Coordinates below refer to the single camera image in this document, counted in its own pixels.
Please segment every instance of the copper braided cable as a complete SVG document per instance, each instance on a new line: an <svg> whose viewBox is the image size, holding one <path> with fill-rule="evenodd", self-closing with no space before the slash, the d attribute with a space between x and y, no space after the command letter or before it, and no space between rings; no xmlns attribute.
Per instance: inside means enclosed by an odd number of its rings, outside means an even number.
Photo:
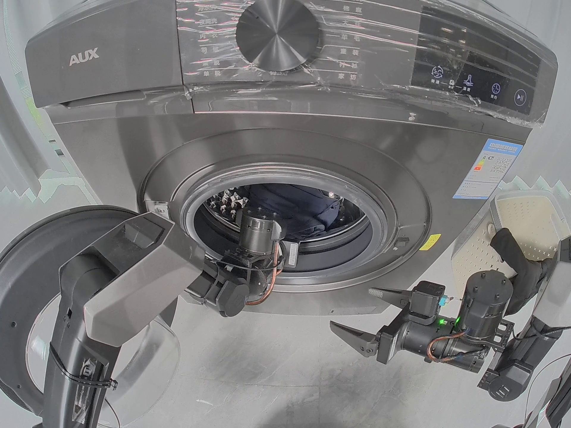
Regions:
<svg viewBox="0 0 571 428"><path fill-rule="evenodd" d="M274 271L272 273L272 281L269 283L269 288L266 291L266 293L264 294L264 296L262 296L259 300L256 301L249 301L246 303L247 306L257 306L258 304L262 304L264 301L266 301L266 299L268 298L269 294L272 293L272 290L274 289L274 285L276 283L276 278L277 275L279 275L282 270L277 270L276 266L277 266L277 259L279 258L278 255L278 249L279 249L280 243L278 241L276 241L276 246L274 249Z"/></svg>
<svg viewBox="0 0 571 428"><path fill-rule="evenodd" d="M455 339L455 338L459 338L461 336L464 336L466 334L466 332L459 332L456 334L451 334L450 336L441 336L439 338L436 339L432 339L432 341L428 344L428 347L426 348L426 356L428 358L430 358L432 361L436 362L436 363L447 363L449 361L455 360L457 357L446 357L446 358L436 358L433 354L432 354L432 346L437 343L438 341L443 341L444 339Z"/></svg>

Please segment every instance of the yellow warning sticker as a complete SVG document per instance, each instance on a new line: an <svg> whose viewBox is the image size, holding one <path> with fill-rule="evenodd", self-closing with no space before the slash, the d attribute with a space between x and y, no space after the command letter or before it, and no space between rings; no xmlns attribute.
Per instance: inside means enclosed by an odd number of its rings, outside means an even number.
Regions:
<svg viewBox="0 0 571 428"><path fill-rule="evenodd" d="M430 235L430 238L428 238L428 241L424 243L424 246L422 246L419 249L419 251L427 251L428 249L430 249L440 239L440 236L442 236L440 233L438 235Z"/></svg>

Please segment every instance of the qr code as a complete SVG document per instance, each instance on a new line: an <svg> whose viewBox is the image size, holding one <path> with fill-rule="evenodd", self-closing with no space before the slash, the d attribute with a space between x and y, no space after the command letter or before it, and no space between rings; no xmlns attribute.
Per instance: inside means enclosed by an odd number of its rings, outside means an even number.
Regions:
<svg viewBox="0 0 571 428"><path fill-rule="evenodd" d="M512 160L498 157L495 162L496 163L494 163L493 167L490 168L490 173L504 173L508 170Z"/></svg>

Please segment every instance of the energy label sticker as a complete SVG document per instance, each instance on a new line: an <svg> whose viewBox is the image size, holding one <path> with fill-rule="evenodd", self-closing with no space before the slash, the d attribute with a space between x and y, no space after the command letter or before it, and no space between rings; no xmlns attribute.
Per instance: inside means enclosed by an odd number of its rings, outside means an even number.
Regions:
<svg viewBox="0 0 571 428"><path fill-rule="evenodd" d="M487 200L521 152L521 144L489 139L454 198Z"/></svg>

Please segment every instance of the cylindrical motor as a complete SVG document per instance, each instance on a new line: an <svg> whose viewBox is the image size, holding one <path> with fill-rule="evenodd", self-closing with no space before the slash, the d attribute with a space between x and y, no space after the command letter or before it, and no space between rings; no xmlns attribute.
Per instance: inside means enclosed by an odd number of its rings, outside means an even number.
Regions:
<svg viewBox="0 0 571 428"><path fill-rule="evenodd" d="M273 253L275 241L284 239L286 235L278 214L253 207L242 209L241 214L240 246L253 254Z"/></svg>
<svg viewBox="0 0 571 428"><path fill-rule="evenodd" d="M492 341L512 293L512 283L499 271L488 270L471 275L455 328L466 331L462 340Z"/></svg>
<svg viewBox="0 0 571 428"><path fill-rule="evenodd" d="M454 319L439 318L430 325L421 325L415 322L408 322L400 337L402 343L400 348L408 350L422 357L426 357L426 350L431 341L439 336L447 336L454 334ZM477 373L484 364L484 359L488 354L489 348L482 349L479 354L474 354L478 350L477 346L462 342L458 338L445 339L434 343L433 355L437 358L446 358L450 355L458 353L466 354L455 360L449 361L447 364L456 366L472 373Z"/></svg>

